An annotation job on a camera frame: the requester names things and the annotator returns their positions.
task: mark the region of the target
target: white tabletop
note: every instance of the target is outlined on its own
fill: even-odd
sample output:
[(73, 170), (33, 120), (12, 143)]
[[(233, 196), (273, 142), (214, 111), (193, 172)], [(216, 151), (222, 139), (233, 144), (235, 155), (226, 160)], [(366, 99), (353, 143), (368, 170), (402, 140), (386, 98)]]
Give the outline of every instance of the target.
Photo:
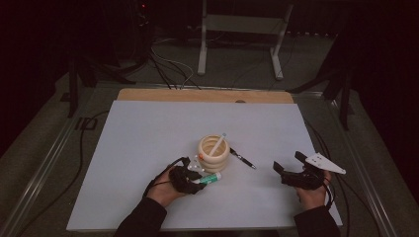
[[(257, 169), (230, 155), (220, 181), (167, 207), (162, 229), (294, 226), (302, 209), (272, 166), (301, 172), (294, 153), (314, 153), (297, 105), (115, 101), (67, 229), (117, 229), (150, 180), (174, 160), (194, 158), (205, 135), (224, 132)], [(335, 205), (330, 212), (342, 225)]]

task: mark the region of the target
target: pen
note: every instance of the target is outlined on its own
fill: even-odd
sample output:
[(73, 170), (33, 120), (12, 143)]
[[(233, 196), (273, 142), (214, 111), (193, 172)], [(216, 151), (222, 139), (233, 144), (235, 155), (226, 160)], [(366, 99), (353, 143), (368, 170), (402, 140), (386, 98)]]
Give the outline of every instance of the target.
[(249, 167), (252, 167), (253, 169), (256, 170), (256, 166), (254, 166), (252, 163), (250, 163), (248, 160), (246, 160), (243, 156), (237, 154), (237, 152), (235, 150), (233, 150), (233, 148), (231, 148), (231, 147), (230, 147), (230, 153), (233, 154), (234, 156), (236, 156), (239, 160), (243, 161), (244, 164), (246, 164)]

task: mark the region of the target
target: black sleeve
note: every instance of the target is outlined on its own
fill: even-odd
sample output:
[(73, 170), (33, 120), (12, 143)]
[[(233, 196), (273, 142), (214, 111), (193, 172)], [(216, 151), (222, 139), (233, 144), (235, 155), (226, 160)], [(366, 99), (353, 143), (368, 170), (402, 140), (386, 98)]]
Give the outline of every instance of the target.
[(166, 214), (167, 211), (162, 205), (145, 197), (120, 224), (114, 236), (157, 236)]
[(299, 237), (339, 237), (340, 231), (326, 206), (307, 210), (294, 218)]

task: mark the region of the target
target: person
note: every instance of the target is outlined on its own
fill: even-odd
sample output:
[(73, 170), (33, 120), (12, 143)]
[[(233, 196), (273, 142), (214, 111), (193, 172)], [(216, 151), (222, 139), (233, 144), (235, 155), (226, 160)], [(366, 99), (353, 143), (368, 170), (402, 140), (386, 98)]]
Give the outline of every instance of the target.
[[(153, 186), (138, 206), (120, 224), (115, 237), (126, 236), (157, 236), (166, 217), (165, 209), (175, 199), (185, 196), (177, 192), (169, 181), (169, 172), (155, 181)], [(325, 184), (329, 185), (331, 174), (324, 171)], [(324, 205), (326, 190), (323, 187), (317, 190), (304, 190), (295, 188), (304, 209), (294, 217), (299, 237), (340, 236), (340, 231), (327, 207)]]

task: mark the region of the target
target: gray carpet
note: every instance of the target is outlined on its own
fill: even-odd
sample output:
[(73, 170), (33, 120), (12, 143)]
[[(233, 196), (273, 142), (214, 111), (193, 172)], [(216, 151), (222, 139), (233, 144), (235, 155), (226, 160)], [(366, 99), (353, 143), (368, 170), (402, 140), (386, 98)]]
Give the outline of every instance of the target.
[[(317, 37), (286, 37), (280, 51), (283, 63), (284, 81), (274, 80), (274, 73), (266, 51), (268, 45), (256, 44), (243, 47), (218, 47), (209, 49), (207, 74), (203, 77), (194, 75), (192, 79), (202, 88), (211, 89), (256, 89), (285, 90), (296, 87), (312, 79), (321, 65), (332, 43), (331, 39)], [(168, 40), (155, 45), (157, 54), (170, 60), (181, 61), (191, 66), (196, 72), (199, 56), (199, 44), (192, 40), (185, 44)], [(166, 70), (170, 77), (183, 83), (184, 78)], [(4, 225), (16, 207), (19, 197), (44, 157), (60, 135), (63, 127), (70, 127), (65, 143), (60, 144), (57, 160), (53, 164), (42, 189), (23, 225), (44, 209), (71, 182), (79, 168), (79, 147), (81, 130), (74, 129), (79, 118), (91, 117), (108, 110), (117, 97), (118, 84), (98, 73), (101, 81), (94, 89), (81, 90), (80, 110), (74, 120), (67, 118), (68, 104), (59, 102), (67, 91), (68, 78), (64, 76), (57, 82), (56, 94), (45, 104), (38, 115), (18, 137), (0, 160), (0, 223)], [(160, 76), (150, 64), (127, 76), (136, 81), (133, 87), (165, 87)], [(324, 89), (325, 84), (311, 88), (311, 92)], [(303, 116), (312, 124), (315, 131), (310, 132), (317, 151), (322, 147), (315, 132), (321, 135), (330, 152), (330, 158), (344, 167), (348, 174), (342, 176), (354, 192), (342, 183), (341, 189), (337, 177), (333, 177), (336, 189), (336, 204), (344, 226), (342, 236), (378, 236), (374, 220), (378, 222), (382, 236), (417, 236), (419, 235), (419, 208), (400, 174), (395, 168), (377, 131), (364, 111), (356, 92), (351, 93), (352, 113), (348, 116), (349, 131), (345, 131), (337, 121), (337, 111), (333, 102), (324, 101), (318, 93), (303, 93), (294, 96)], [(52, 207), (31, 223), (22, 236), (112, 236), (112, 232), (75, 233), (65, 230), (68, 218), (89, 161), (94, 153), (107, 115), (98, 117), (98, 126), (86, 130), (83, 137), (83, 169), (74, 185)], [(360, 199), (373, 211), (371, 214)], [(297, 236), (294, 229), (264, 231), (210, 231), (210, 232), (163, 232), (161, 236)]]

